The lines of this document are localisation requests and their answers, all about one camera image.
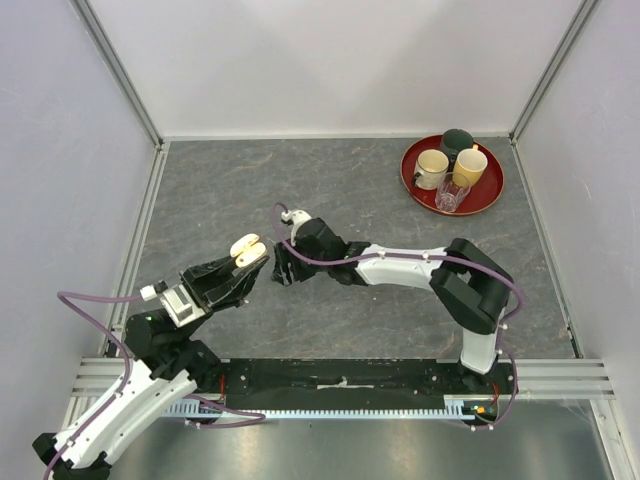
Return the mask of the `white earbud charging case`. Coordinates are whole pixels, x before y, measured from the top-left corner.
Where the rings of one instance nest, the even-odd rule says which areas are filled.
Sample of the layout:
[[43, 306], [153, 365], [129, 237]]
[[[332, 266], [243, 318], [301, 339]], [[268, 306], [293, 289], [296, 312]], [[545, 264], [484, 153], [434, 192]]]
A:
[[237, 268], [245, 268], [266, 255], [266, 246], [257, 234], [249, 233], [231, 245], [229, 255], [234, 259]]

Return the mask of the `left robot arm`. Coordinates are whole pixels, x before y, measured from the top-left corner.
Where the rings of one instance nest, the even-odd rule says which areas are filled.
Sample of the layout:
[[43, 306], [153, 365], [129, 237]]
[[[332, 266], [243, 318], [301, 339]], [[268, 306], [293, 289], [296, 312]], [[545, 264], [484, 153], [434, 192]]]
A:
[[141, 288], [136, 299], [161, 306], [126, 321], [124, 338], [114, 342], [123, 354], [121, 375], [70, 426], [34, 440], [45, 478], [108, 478], [132, 441], [176, 401], [215, 389], [222, 361], [192, 336], [212, 315], [244, 303], [268, 259], [230, 255], [187, 268], [174, 286]]

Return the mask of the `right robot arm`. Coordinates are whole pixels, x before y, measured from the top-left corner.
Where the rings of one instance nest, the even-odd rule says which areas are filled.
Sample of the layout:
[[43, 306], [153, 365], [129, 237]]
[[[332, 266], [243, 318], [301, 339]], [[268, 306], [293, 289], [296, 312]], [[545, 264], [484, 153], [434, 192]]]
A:
[[366, 241], [347, 242], [319, 217], [304, 210], [277, 215], [279, 242], [272, 279], [304, 282], [320, 272], [346, 286], [393, 285], [432, 292], [462, 328], [458, 381], [467, 392], [483, 392], [494, 381], [499, 330], [511, 295], [512, 277], [463, 238], [435, 249], [394, 249]]

